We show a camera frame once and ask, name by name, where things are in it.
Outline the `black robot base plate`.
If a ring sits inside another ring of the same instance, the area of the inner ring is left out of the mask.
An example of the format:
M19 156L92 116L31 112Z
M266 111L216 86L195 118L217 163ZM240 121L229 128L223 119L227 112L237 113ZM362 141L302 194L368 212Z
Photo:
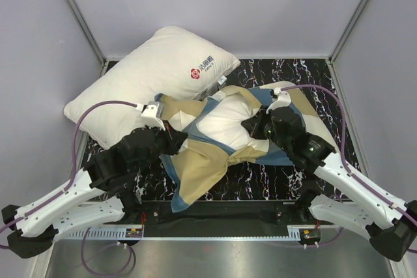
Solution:
M299 241L317 220L293 201L197 201L174 213L167 201L130 206L127 224L143 226L144 240Z

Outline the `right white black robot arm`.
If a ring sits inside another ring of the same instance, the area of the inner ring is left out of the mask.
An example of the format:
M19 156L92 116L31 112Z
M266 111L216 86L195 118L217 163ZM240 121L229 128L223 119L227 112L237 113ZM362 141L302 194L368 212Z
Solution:
M261 109L241 124L250 137L269 140L294 165L327 181L353 202L346 205L309 191L295 209L299 221L328 221L363 236L389 260L404 257L416 239L416 201L396 197L348 164L320 118L280 107Z

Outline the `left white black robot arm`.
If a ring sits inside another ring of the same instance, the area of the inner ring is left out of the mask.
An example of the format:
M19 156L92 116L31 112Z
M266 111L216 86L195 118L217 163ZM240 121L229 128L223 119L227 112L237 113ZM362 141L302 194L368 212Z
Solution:
M5 249L20 258L31 258L73 232L136 222L141 208L129 184L161 155L178 154L187 137L171 126L165 130L137 128L94 155L74 179L41 199L27 206L4 207L3 222L12 231Z

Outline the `blue beige patchwork pillowcase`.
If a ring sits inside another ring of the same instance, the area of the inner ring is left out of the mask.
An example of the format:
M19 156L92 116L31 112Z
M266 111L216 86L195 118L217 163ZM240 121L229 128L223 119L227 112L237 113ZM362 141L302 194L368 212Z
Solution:
M268 139L256 140L241 125L272 102L275 88L289 87L290 108L302 119L306 130L336 146L336 142L294 83L279 81L245 89L227 86L204 100L177 100L165 94L155 99L163 105L162 118L177 131L187 133L178 154L162 156L166 173L176 190L171 210L186 210L217 184L230 165L245 161L261 165L290 166L286 153Z

